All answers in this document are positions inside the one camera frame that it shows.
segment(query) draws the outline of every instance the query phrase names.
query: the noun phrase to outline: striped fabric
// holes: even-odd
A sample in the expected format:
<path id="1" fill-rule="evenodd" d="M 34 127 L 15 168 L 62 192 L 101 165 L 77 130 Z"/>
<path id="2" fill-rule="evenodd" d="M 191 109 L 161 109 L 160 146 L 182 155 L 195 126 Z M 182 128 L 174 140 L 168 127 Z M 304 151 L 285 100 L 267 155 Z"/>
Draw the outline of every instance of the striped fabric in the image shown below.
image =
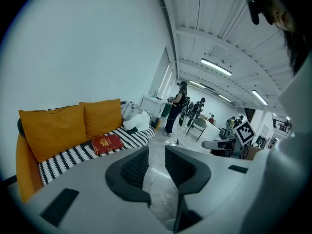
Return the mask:
<path id="1" fill-rule="evenodd" d="M 155 135 L 155 129 L 150 127 L 146 131 L 136 132 L 132 135 L 129 135 L 123 127 L 119 127 L 105 135 L 107 136 L 113 134 L 116 134 L 120 137 L 123 142 L 123 148 L 97 156 L 93 151 L 91 141 L 88 141 L 82 145 L 68 149 L 65 152 L 59 153 L 58 155 L 39 163 L 39 171 L 43 184 L 46 185 L 50 183 L 53 179 L 66 172 L 66 170 L 85 160 L 110 155 L 135 147 L 146 146 L 150 139 Z"/>

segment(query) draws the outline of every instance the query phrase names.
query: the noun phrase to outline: white table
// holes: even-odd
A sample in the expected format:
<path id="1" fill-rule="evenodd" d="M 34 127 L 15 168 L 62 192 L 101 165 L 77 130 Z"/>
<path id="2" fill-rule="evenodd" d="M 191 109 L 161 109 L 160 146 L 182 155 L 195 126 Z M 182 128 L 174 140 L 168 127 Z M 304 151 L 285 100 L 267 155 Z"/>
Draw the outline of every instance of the white table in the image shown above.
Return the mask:
<path id="1" fill-rule="evenodd" d="M 105 173 L 110 165 L 140 149 L 133 148 L 77 164 L 42 187 L 27 205 L 39 215 L 64 188 L 69 188 L 79 194 L 58 226 L 66 233 L 168 233 L 146 202 L 123 200 L 106 183 Z"/>
<path id="2" fill-rule="evenodd" d="M 219 136 L 220 130 L 217 127 L 213 126 L 209 121 L 207 120 L 205 121 L 207 127 L 203 132 L 203 134 L 201 135 L 201 137 L 199 138 L 199 140 L 201 142 L 215 140 Z"/>

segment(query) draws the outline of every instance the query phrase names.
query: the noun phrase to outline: ceiling beam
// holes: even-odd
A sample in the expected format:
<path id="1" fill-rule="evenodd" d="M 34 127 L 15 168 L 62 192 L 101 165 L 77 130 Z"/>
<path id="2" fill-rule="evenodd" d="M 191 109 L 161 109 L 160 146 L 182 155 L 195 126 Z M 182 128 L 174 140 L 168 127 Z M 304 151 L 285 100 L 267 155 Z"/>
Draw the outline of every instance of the ceiling beam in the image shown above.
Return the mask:
<path id="1" fill-rule="evenodd" d="M 170 27 L 172 31 L 172 37 L 174 40 L 174 48 L 175 48 L 175 58 L 176 58 L 176 68 L 177 68 L 177 74 L 176 76 L 179 78 L 180 75 L 180 64 L 179 64 L 179 51 L 177 49 L 177 37 L 176 37 L 176 20 L 177 19 L 177 9 L 175 4 L 171 3 L 171 0 L 164 0 L 166 9 L 167 9 L 167 14 L 169 17 L 170 21 Z"/>
<path id="2" fill-rule="evenodd" d="M 187 35 L 187 36 L 192 36 L 195 38 L 202 38 L 208 41 L 213 42 L 215 45 L 229 51 L 231 54 L 235 55 L 236 57 L 240 58 L 243 62 L 248 64 L 250 68 L 252 68 L 255 72 L 257 72 L 260 77 L 263 79 L 263 81 L 267 84 L 270 85 L 276 95 L 281 94 L 281 90 L 278 88 L 276 83 L 272 80 L 272 78 L 268 75 L 268 73 L 250 56 L 248 56 L 246 53 L 244 53 L 242 50 L 239 48 L 231 45 L 229 42 L 222 40 L 219 37 L 215 37 L 211 34 L 195 30 L 195 29 L 190 29 L 186 27 L 179 26 L 176 28 L 176 33 L 177 34 L 182 34 L 182 35 Z"/>
<path id="3" fill-rule="evenodd" d="M 205 80 L 202 80 L 201 78 L 199 77 L 196 77 L 196 76 L 193 76 L 193 75 L 190 75 L 188 73 L 185 73 L 183 71 L 181 71 L 181 78 L 184 78 L 186 80 L 192 80 L 196 83 L 199 83 L 199 84 L 204 84 L 208 87 L 211 87 L 215 90 L 215 93 L 217 94 L 220 94 L 220 95 L 223 95 L 224 97 L 228 98 L 229 100 L 233 100 L 233 101 L 236 101 L 236 99 L 238 99 L 236 96 L 232 95 L 231 93 L 227 92 L 226 90 L 222 89 L 222 88 L 219 88 L 218 86 L 208 82 L 208 81 L 205 81 Z"/>
<path id="4" fill-rule="evenodd" d="M 262 111 L 268 111 L 270 113 L 276 113 L 276 114 L 285 114 L 285 111 L 281 107 L 274 107 L 274 106 L 265 106 L 262 105 L 260 108 L 257 108 L 253 103 L 245 102 L 245 105 L 243 105 L 245 108 L 251 108 L 255 110 L 262 110 Z"/>
<path id="5" fill-rule="evenodd" d="M 253 80 L 257 80 L 259 79 L 259 75 L 258 74 L 253 74 L 253 75 L 249 75 L 249 76 L 245 76 L 236 80 L 233 80 L 233 82 L 235 83 L 245 83 L 245 82 L 251 82 Z"/>
<path id="6" fill-rule="evenodd" d="M 219 97 L 219 96 L 216 96 L 216 95 L 214 95 L 214 94 L 212 94 L 212 93 L 209 93 L 207 90 L 205 90 L 205 89 L 203 89 L 203 88 L 201 88 L 201 87 L 198 87 L 198 86 L 196 86 L 196 85 L 189 84 L 188 87 L 192 87 L 192 88 L 198 89 L 198 90 L 202 91 L 203 93 L 206 93 L 206 94 L 208 94 L 209 96 L 213 96 L 213 97 L 215 97 L 216 99 L 218 99 L 218 100 L 220 100 L 220 101 L 222 101 L 222 102 L 224 102 L 224 103 L 226 103 L 226 104 L 228 104 L 228 105 L 230 105 L 230 106 L 232 106 L 232 107 L 234 107 L 234 108 L 236 108 L 236 109 L 242 107 L 242 106 L 241 106 L 240 104 L 238 104 L 238 103 L 236 103 L 236 104 L 238 104 L 237 106 L 234 106 L 232 103 L 230 103 L 230 102 L 228 102 L 228 101 L 222 99 L 222 98 Z"/>
<path id="7" fill-rule="evenodd" d="M 201 71 L 204 71 L 204 72 L 207 72 L 209 71 L 210 69 L 209 68 L 206 68 L 206 67 L 203 67 L 203 66 L 200 66 L 200 65 L 197 65 L 193 62 L 190 62 L 190 61 L 186 61 L 186 60 L 180 60 L 180 63 L 181 64 L 184 64 L 186 66 L 189 66 L 189 67 L 193 67 L 193 68 L 196 68 L 196 69 L 199 69 Z M 214 71 L 210 72 L 209 75 L 212 75 L 220 80 L 222 80 L 223 82 L 227 83 L 227 84 L 230 84 L 231 86 L 233 86 L 235 89 L 237 89 L 239 92 L 241 92 L 242 94 L 248 96 L 249 98 L 251 99 L 254 99 L 254 97 L 252 96 L 252 94 L 250 94 L 248 91 L 246 91 L 245 89 L 243 89 L 242 87 L 240 87 L 239 85 L 237 85 L 235 82 L 233 82 L 232 80 L 224 77 L 223 75 L 220 75 L 219 73 L 216 73 Z"/>

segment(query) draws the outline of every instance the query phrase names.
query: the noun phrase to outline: long black hair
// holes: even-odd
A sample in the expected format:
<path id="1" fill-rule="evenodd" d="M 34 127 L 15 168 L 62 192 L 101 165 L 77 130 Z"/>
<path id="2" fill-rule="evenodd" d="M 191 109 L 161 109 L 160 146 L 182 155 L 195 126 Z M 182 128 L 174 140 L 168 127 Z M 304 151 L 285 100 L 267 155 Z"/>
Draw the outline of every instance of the long black hair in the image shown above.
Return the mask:
<path id="1" fill-rule="evenodd" d="M 308 55 L 308 45 L 304 40 L 303 34 L 291 33 L 286 30 L 282 31 L 293 73 L 296 74 Z"/>
<path id="2" fill-rule="evenodd" d="M 310 8 L 310 0 L 281 0 L 286 6 L 287 10 L 294 18 L 297 27 L 295 33 L 285 31 L 283 32 L 285 39 L 285 46 L 289 56 L 290 64 L 293 68 L 294 74 L 298 72 L 301 65 L 305 61 L 309 49 L 311 48 L 310 28 L 306 21 L 306 13 Z M 263 0 L 265 5 L 270 5 L 271 0 Z"/>
<path id="3" fill-rule="evenodd" d="M 187 96 L 187 82 L 186 81 L 182 81 L 180 83 L 180 85 L 182 86 L 182 88 L 180 89 L 179 92 L 184 92 L 185 96 Z"/>

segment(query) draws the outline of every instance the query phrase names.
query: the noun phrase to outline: yellow cushion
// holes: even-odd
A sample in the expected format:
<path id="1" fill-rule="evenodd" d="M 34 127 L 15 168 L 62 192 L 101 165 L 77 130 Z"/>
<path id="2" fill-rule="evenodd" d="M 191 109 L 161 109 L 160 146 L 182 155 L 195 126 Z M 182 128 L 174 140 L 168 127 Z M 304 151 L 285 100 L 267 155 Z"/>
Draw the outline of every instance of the yellow cushion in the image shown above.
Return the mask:
<path id="1" fill-rule="evenodd" d="M 88 139 L 102 136 L 122 125 L 120 99 L 79 104 L 85 107 L 84 124 Z"/>
<path id="2" fill-rule="evenodd" d="M 83 105 L 51 111 L 19 110 L 27 142 L 38 162 L 87 141 L 83 110 Z"/>
<path id="3" fill-rule="evenodd" d="M 27 140 L 21 135 L 18 137 L 16 146 L 16 177 L 19 194 L 24 203 L 43 187 L 38 163 L 27 144 Z"/>

